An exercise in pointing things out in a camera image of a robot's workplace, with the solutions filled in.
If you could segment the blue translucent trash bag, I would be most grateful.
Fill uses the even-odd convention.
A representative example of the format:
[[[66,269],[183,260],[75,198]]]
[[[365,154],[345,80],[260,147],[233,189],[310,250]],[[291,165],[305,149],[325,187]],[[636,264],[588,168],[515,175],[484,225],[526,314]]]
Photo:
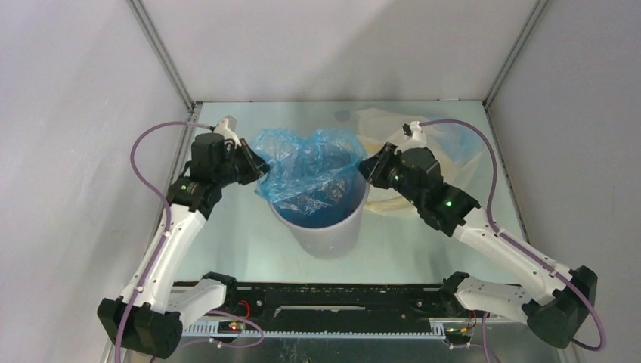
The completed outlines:
[[[249,143],[270,170],[255,192],[294,216],[327,214],[356,192],[357,167],[367,152],[357,135],[338,127],[303,137],[292,129],[262,129]]]

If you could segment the grey plastic trash bin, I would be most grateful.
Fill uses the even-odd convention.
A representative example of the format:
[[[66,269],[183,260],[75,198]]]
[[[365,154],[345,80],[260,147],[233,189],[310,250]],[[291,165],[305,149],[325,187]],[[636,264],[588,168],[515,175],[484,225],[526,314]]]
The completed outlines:
[[[335,259],[348,254],[358,242],[364,204],[369,191],[369,184],[362,177],[358,177],[355,193],[342,210],[344,217],[337,223],[322,228],[297,225],[285,219],[271,204],[269,208],[306,253],[319,259]]]

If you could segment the yellowish translucent trash bag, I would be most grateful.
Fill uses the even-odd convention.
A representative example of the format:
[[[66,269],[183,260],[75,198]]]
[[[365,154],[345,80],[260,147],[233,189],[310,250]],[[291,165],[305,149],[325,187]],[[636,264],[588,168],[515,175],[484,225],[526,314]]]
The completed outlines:
[[[357,136],[367,155],[379,152],[386,142],[399,145],[404,140],[402,126],[411,122],[427,122],[423,116],[392,113],[378,108],[352,111],[349,119],[357,124]],[[475,176],[485,143],[465,126],[446,123],[422,126],[428,148],[441,165],[444,181],[463,190]],[[372,187],[364,208],[382,216],[414,218],[413,206],[392,189]]]

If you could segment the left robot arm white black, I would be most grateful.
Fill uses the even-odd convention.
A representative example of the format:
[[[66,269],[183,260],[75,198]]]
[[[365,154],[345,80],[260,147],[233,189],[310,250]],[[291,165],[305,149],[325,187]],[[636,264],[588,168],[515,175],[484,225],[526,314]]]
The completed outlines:
[[[269,170],[233,132],[196,136],[184,171],[161,196],[163,217],[144,258],[116,299],[97,310],[111,342],[120,348],[166,359],[178,348],[184,328],[215,309],[229,315],[239,305],[234,278],[206,274],[184,298],[171,299],[183,258],[208,221],[223,188],[250,184]]]

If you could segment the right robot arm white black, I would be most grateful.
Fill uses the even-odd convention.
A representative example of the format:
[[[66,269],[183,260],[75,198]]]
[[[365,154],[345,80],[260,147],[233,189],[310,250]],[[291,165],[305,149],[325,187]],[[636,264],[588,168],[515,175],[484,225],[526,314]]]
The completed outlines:
[[[569,268],[498,227],[474,197],[444,181],[438,161],[425,147],[399,151],[387,143],[361,161],[358,170],[375,188],[397,191],[429,227],[477,250],[519,282],[490,283],[455,272],[441,288],[444,313],[489,312],[527,325],[555,348],[574,342],[594,311],[598,281],[594,271],[584,265]]]

